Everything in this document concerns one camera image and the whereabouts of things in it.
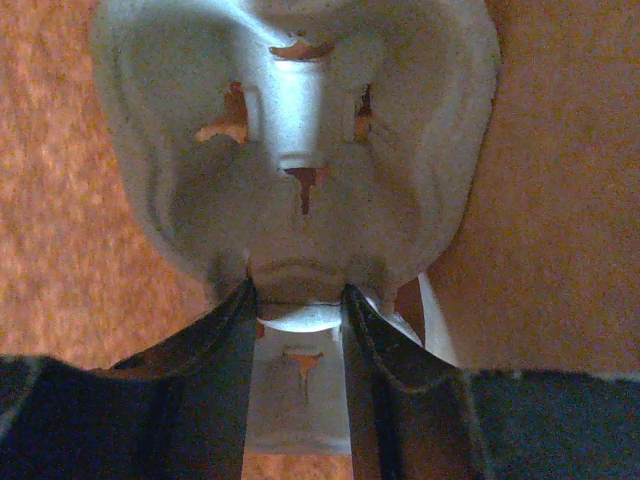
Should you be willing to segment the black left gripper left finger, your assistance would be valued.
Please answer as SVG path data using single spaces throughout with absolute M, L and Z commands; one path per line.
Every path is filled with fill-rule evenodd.
M 1 359 L 5 479 L 237 479 L 243 465 L 257 292 L 107 369 Z

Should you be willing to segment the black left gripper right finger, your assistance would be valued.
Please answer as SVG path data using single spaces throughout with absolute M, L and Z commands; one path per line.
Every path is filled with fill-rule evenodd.
M 635 479 L 639 381 L 466 370 L 418 346 L 354 286 L 342 294 L 358 479 Z

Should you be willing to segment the brown paper bag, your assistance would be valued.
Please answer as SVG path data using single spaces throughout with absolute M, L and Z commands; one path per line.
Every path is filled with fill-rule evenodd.
M 100 2 L 1 5 L 1 359 L 107 369 L 231 295 L 164 258 L 129 205 Z M 459 369 L 639 381 L 639 5 L 483 2 L 500 57 L 467 204 L 394 310 Z

